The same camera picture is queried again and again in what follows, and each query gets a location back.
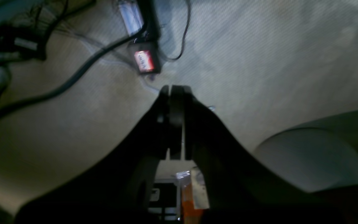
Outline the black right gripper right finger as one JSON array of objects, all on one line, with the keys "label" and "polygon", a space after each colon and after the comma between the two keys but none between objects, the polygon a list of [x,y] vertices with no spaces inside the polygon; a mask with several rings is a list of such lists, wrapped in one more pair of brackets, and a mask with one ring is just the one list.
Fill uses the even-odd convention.
[{"label": "black right gripper right finger", "polygon": [[171,158],[193,160],[204,175],[207,224],[358,224],[358,184],[307,193],[247,152],[188,86],[170,93]]}]

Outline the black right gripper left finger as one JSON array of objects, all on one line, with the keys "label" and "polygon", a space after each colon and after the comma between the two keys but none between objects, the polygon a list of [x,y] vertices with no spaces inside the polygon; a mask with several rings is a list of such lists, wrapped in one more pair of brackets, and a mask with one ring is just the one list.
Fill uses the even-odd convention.
[{"label": "black right gripper left finger", "polygon": [[127,137],[97,164],[26,203],[16,224],[157,224],[148,211],[159,162],[166,158],[168,86]]}]

